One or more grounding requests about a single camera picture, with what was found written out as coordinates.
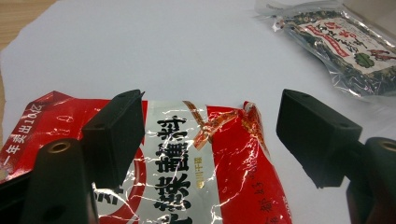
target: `snack bag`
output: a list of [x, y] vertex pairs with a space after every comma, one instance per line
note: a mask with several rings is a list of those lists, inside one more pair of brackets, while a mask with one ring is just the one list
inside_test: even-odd
[[274, 30], [284, 30], [319, 57], [335, 88], [362, 100], [396, 95], [394, 40], [366, 26], [342, 4], [304, 3], [273, 13]]
[[[107, 102], [52, 92], [30, 103], [0, 152], [2, 182], [31, 171], [47, 143], [81, 139]], [[253, 103], [142, 106], [146, 135], [122, 186], [94, 188], [100, 223], [291, 223]]]

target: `plastic package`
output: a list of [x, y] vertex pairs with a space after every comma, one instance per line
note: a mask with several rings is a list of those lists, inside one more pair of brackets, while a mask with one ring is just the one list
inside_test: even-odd
[[[0, 183], [31, 171], [47, 143], [81, 139], [107, 102], [55, 91], [26, 106], [0, 151]], [[291, 223], [253, 103], [142, 106], [146, 135], [122, 186], [94, 188], [100, 223]]]
[[396, 95], [393, 40], [363, 24], [342, 4], [304, 3], [263, 15], [275, 17], [275, 31], [285, 31], [325, 63], [335, 88], [367, 101]]

